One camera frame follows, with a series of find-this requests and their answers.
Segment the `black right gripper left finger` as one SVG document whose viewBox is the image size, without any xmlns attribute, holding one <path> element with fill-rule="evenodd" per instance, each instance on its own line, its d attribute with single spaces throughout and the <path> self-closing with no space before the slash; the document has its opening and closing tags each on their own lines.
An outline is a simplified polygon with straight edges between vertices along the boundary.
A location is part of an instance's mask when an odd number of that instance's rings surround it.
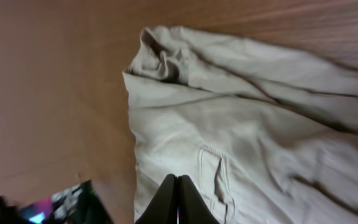
<svg viewBox="0 0 358 224">
<path fill-rule="evenodd" d="M 168 174 L 135 224 L 176 224 L 177 213 L 177 177 Z"/>
</svg>

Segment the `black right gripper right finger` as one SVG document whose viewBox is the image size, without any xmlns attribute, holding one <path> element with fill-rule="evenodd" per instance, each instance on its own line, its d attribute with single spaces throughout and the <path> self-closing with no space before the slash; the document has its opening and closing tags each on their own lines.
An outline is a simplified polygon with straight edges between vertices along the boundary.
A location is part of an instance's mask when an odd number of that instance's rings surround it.
<svg viewBox="0 0 358 224">
<path fill-rule="evenodd" d="M 179 224 L 219 224 L 188 175 L 178 178 Z"/>
</svg>

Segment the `beige shorts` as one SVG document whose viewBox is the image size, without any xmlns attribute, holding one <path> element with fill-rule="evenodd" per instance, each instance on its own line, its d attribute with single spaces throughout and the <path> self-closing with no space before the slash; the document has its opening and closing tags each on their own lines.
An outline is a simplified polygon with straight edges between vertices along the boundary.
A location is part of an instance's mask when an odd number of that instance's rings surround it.
<svg viewBox="0 0 358 224">
<path fill-rule="evenodd" d="M 188 175 L 220 223 L 358 223 L 358 72 L 308 52 L 153 27 L 123 73 L 134 217 Z"/>
</svg>

